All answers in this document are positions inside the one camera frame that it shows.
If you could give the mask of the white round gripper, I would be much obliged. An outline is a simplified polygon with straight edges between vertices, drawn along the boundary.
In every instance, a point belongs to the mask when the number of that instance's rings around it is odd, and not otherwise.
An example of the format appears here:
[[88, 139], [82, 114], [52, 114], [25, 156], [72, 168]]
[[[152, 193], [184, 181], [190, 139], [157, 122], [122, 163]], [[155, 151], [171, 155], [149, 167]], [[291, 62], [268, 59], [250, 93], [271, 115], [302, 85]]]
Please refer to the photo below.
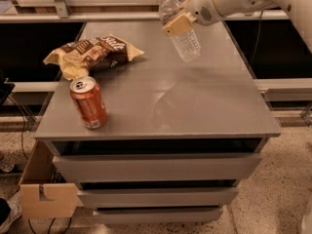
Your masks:
[[188, 13], [177, 15], [163, 26], [168, 37], [193, 29], [193, 23], [211, 25], [234, 14], [250, 14], [268, 7], [268, 0], [186, 0], [182, 7]]

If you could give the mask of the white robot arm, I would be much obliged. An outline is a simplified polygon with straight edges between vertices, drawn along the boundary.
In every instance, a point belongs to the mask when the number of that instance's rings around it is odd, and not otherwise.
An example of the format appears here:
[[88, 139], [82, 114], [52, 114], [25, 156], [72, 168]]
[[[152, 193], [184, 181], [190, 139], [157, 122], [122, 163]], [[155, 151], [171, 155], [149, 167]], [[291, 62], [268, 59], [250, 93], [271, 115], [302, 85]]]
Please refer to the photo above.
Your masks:
[[182, 11], [165, 24], [168, 37], [193, 29], [193, 24], [208, 26], [235, 14], [250, 14], [273, 6], [286, 13], [292, 25], [312, 52], [312, 0], [186, 0]]

